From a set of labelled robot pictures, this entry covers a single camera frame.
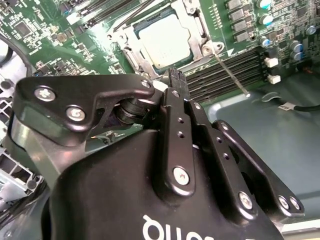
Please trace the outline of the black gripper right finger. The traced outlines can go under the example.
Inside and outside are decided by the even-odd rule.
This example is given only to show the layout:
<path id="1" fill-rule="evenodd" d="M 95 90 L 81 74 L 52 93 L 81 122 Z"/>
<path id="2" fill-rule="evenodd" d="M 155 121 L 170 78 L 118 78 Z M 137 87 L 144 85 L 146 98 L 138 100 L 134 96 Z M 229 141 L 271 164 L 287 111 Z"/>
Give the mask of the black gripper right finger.
<path id="1" fill-rule="evenodd" d="M 189 225 L 282 223 L 302 203 L 225 122 L 210 123 L 177 74 L 177 222 Z"/>

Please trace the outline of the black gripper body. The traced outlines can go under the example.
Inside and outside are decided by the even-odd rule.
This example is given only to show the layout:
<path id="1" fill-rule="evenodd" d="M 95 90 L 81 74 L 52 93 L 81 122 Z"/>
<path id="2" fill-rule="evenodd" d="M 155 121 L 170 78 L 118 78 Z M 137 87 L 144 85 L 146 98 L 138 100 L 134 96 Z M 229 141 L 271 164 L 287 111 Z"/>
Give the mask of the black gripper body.
<path id="1" fill-rule="evenodd" d="M 195 193 L 178 205 L 159 198 L 153 130 L 136 133 L 73 164 L 59 177 L 42 213 L 45 240 L 280 240 L 259 209 L 234 223 L 218 198 L 212 158 L 193 150 Z"/>

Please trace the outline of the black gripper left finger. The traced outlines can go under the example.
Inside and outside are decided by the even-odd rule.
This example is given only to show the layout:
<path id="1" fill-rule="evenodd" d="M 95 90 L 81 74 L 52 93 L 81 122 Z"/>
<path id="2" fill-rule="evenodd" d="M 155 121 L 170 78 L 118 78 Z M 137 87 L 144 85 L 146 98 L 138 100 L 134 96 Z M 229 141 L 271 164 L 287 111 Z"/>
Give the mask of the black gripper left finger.
<path id="1" fill-rule="evenodd" d="M 188 199 L 196 191 L 182 94 L 136 74 L 24 78 L 10 137 L 55 199 Z"/>

